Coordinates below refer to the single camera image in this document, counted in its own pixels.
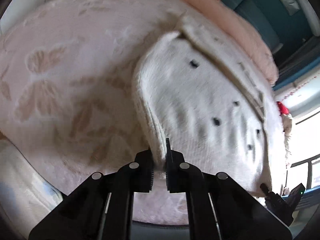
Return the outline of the white knitted cardigan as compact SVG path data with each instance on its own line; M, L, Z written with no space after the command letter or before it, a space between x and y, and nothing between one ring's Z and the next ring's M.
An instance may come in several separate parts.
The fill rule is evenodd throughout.
M182 15L140 59L132 97L158 168L169 140L186 161L226 172L253 196L261 184L282 193L284 135L272 89L218 27Z

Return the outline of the peach pink quilt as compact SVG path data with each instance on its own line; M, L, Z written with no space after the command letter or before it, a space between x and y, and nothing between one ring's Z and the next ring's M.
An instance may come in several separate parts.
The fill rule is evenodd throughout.
M247 20L220 0L183 0L232 37L274 86L279 72L272 53L261 35Z

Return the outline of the pink butterfly-pattern blanket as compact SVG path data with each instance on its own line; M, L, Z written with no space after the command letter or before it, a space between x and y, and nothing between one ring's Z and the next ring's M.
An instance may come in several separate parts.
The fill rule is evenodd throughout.
M151 150L133 75L185 14L218 27L183 0L53 0L39 7L1 38L1 132L64 193ZM135 195L133 218L188 222L185 196L167 192L156 163L152 192Z

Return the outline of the red and cream plush toy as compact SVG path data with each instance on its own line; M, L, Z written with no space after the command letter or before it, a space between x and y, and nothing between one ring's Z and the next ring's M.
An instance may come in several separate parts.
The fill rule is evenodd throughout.
M280 117L283 123L283 132L284 132L284 144L286 150L286 157L289 158L291 156L290 151L290 140L292 133L292 115L289 109L280 101L277 101L277 106L279 108Z

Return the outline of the teal headboard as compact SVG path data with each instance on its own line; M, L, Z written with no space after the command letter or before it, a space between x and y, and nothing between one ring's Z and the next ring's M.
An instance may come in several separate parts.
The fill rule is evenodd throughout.
M259 32L274 55L287 57L313 37L297 0L221 0Z

